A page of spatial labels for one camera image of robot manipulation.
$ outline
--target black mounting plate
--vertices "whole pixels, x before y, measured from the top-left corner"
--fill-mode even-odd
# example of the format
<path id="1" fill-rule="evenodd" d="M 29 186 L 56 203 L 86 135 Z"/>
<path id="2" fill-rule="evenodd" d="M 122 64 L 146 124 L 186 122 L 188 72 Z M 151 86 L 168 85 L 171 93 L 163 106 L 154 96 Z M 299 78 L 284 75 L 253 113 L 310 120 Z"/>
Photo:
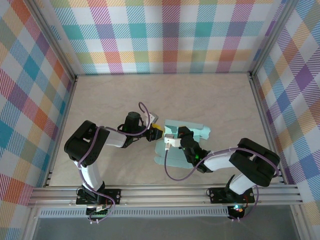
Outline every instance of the black mounting plate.
<path id="1" fill-rule="evenodd" d="M 237 211 L 234 209 L 233 206 L 228 206 L 228 219 L 237 219 L 237 218 L 243 218 L 245 216 L 246 210 L 243 209 L 243 211 Z"/>
<path id="2" fill-rule="evenodd" d="M 230 203 L 237 203 L 237 204 L 246 204 L 248 199 L 249 204 L 253 204 L 255 202 L 255 197 L 252 188 L 248 189 L 242 195 L 237 195 L 237 198 L 234 202 L 230 202 L 227 199 L 225 188 L 224 187 L 211 187 L 208 188 L 207 194 L 210 197 L 210 203 L 212 204 L 230 204 Z"/>
<path id="3" fill-rule="evenodd" d="M 121 189 L 104 189 L 102 191 L 102 194 L 109 196 L 115 201 L 115 205 L 120 204 L 120 199 L 121 199 Z M 83 189 L 79 189 L 77 192 L 77 199 L 75 201 L 76 205 L 97 205 L 96 203 L 93 203 L 90 201 L 90 199 L 86 198 L 85 192 Z M 106 200 L 107 205 L 111 205 L 112 201 L 110 199 Z"/>

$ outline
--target teal object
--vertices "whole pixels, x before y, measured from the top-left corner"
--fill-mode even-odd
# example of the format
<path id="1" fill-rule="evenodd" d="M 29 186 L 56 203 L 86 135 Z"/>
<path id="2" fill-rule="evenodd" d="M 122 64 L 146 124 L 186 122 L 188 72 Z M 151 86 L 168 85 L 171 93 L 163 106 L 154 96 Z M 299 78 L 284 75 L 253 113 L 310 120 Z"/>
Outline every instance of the teal object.
<path id="1" fill-rule="evenodd" d="M 207 140 L 211 132 L 211 129 L 208 126 L 205 126 L 203 124 L 166 119 L 164 122 L 164 135 L 173 134 L 174 137 L 177 138 L 178 128 L 182 126 L 186 126 L 191 131 L 194 132 L 193 138 L 197 142 L 199 142 L 200 139 Z M 154 161 L 157 164 L 164 165 L 166 151 L 165 151 L 165 142 L 163 139 L 161 139 L 156 143 L 155 153 L 158 156 L 154 157 Z M 178 168 L 184 168 L 184 169 L 193 168 L 192 164 L 187 162 L 182 149 L 179 149 L 178 147 L 170 148 L 166 158 L 166 165 L 170 167 L 178 167 Z"/>

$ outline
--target marble surface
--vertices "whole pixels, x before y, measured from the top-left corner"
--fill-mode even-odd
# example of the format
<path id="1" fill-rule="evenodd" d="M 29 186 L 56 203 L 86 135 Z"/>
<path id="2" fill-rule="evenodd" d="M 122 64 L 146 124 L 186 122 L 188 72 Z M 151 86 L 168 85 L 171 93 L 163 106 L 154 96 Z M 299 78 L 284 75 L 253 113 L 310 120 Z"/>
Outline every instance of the marble surface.
<path id="1" fill-rule="evenodd" d="M 55 162 L 51 186 L 81 185 L 78 169 L 64 152 L 67 139 L 85 120 L 116 128 L 138 102 L 165 119 L 204 124 L 211 128 L 206 150 L 235 147 L 241 138 L 268 146 L 246 74 L 152 74 L 80 76 Z M 105 146 L 98 158 L 106 185 L 174 184 L 163 165 L 154 161 L 156 142 L 141 139 L 126 149 Z M 174 178 L 190 169 L 168 167 Z M 239 171 L 195 172 L 180 184 L 225 184 Z"/>

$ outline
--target plaid wall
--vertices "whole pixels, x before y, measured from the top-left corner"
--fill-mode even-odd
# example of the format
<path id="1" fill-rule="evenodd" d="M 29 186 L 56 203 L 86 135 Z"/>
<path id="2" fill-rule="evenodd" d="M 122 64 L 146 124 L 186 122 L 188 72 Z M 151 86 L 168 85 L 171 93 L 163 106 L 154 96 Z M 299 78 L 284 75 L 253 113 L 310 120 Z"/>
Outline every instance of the plaid wall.
<path id="1" fill-rule="evenodd" d="M 320 239 L 320 0 L 299 1 L 257 84 L 286 173 Z"/>
<path id="2" fill-rule="evenodd" d="M 260 54 L 261 54 L 262 50 L 265 48 L 265 46 L 267 44 L 267 41 L 269 39 L 269 36 L 272 33 L 272 31 L 274 29 L 274 26 L 275 26 L 276 22 L 278 21 L 282 11 L 284 10 L 284 7 L 285 7 L 287 1 L 288 0 L 282 0 L 280 5 L 279 5 L 279 7 L 278 7 L 278 9 L 276 10 L 276 13 L 273 16 L 273 19 L 272 19 L 267 31 L 264 34 L 264 37 L 263 37 L 263 39 L 262 39 L 262 41 L 260 43 L 260 46 L 259 46 L 258 50 L 256 51 L 256 53 L 254 55 L 253 61 L 252 61 L 251 65 L 250 65 L 250 67 L 249 67 L 249 71 L 250 72 L 254 69 L 255 65 L 257 64 L 257 61 L 258 61 L 258 59 L 260 57 Z"/>
<path id="3" fill-rule="evenodd" d="M 71 80 L 22 0 L 0 0 L 0 240 L 44 179 Z"/>
<path id="4" fill-rule="evenodd" d="M 247 72 L 283 6 L 281 0 L 38 4 L 78 74 Z"/>

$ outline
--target purple cable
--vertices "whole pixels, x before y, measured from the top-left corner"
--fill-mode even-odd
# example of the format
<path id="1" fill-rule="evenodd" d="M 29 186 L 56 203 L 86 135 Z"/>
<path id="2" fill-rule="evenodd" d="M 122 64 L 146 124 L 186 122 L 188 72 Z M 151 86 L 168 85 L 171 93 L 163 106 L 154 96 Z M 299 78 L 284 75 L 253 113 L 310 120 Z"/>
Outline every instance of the purple cable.
<path id="1" fill-rule="evenodd" d="M 105 198 L 111 200 L 111 202 L 112 202 L 113 208 L 110 210 L 109 214 L 106 215 L 105 217 L 101 218 L 100 220 L 96 220 L 96 223 L 97 223 L 97 224 L 100 223 L 100 222 L 102 222 L 103 220 L 105 220 L 105 219 L 115 210 L 116 202 L 115 202 L 115 200 L 114 200 L 112 197 L 110 197 L 110 196 L 108 196 L 108 195 L 105 195 L 105 194 L 103 194 L 103 193 L 97 192 L 97 191 L 94 190 L 91 186 L 88 185 L 88 183 L 87 183 L 86 180 L 85 180 L 84 175 L 83 175 L 82 172 L 81 172 L 81 163 L 86 159 L 86 157 L 89 155 L 89 153 L 91 152 L 92 148 L 94 147 L 95 142 L 96 142 L 97 137 L 98 137 L 99 130 L 100 130 L 101 128 L 103 128 L 103 126 L 99 126 L 99 127 L 97 128 L 97 130 L 95 131 L 95 134 L 94 134 L 94 137 L 93 137 L 91 146 L 89 147 L 88 151 L 86 151 L 86 153 L 83 155 L 83 157 L 78 161 L 78 164 L 77 164 L 78 171 L 79 171 L 79 174 L 80 174 L 80 177 L 81 177 L 81 179 L 82 179 L 83 184 L 84 184 L 90 191 L 92 191 L 93 193 L 98 194 L 98 195 L 100 195 L 100 196 L 102 196 L 102 197 L 105 197 Z"/>
<path id="2" fill-rule="evenodd" d="M 273 175 L 273 177 L 277 177 L 279 175 L 279 170 L 277 168 L 277 166 L 272 162 L 270 161 L 268 158 L 266 158 L 265 156 L 262 156 L 261 154 L 255 152 L 255 151 L 252 151 L 252 150 L 249 150 L 249 149 L 246 149 L 246 148 L 242 148 L 242 147 L 234 147 L 234 148 L 228 148 L 228 149 L 225 149 L 225 150 L 220 150 L 220 151 L 216 151 L 216 152 L 213 152 L 213 153 L 209 153 L 206 157 L 204 157 L 203 159 L 201 159 L 201 161 L 199 161 L 197 163 L 197 165 L 195 165 L 195 167 L 192 169 L 192 171 L 187 175 L 185 176 L 184 178 L 181 178 L 181 179 L 176 179 L 176 178 L 173 178 L 172 176 L 169 175 L 168 173 L 168 170 L 167 170 L 167 155 L 168 155 L 168 150 L 165 151 L 165 155 L 164 155 L 164 171 L 166 173 L 166 175 L 174 180 L 174 181 L 184 181 L 186 180 L 187 178 L 189 178 L 194 172 L 195 170 L 197 169 L 197 167 L 202 164 L 205 160 L 207 160 L 208 158 L 211 158 L 213 156 L 219 156 L 219 155 L 222 155 L 222 154 L 225 154 L 225 153 L 228 153 L 228 152 L 234 152 L 234 151 L 244 151 L 244 152 L 247 152 L 247 153 L 250 153 L 250 154 L 254 154 L 256 155 L 257 157 L 263 159 L 264 161 L 266 161 L 268 164 L 270 164 L 274 170 L 275 170 L 275 175 Z"/>
<path id="3" fill-rule="evenodd" d="M 144 133 L 145 131 L 147 131 L 147 130 L 149 129 L 149 127 L 151 126 L 150 113 L 149 113 L 146 105 L 144 105 L 143 102 L 140 101 L 138 105 L 139 105 L 140 110 L 141 110 L 143 113 L 145 113 L 145 111 L 146 111 L 146 114 L 147 114 L 147 116 L 148 116 L 148 126 L 146 126 L 146 128 L 143 129 L 141 132 L 139 132 L 139 133 L 126 133 L 126 132 L 123 132 L 123 131 L 120 131 L 120 130 L 116 130 L 116 129 L 114 129 L 114 128 L 112 128 L 112 127 L 108 127 L 108 126 L 106 126 L 105 129 L 109 129 L 109 130 L 112 130 L 112 131 L 115 131 L 115 132 L 118 132 L 118 133 L 121 133 L 121 134 L 124 134 L 124 135 L 127 135 L 127 136 L 139 136 L 139 135 L 143 134 L 143 133 Z"/>

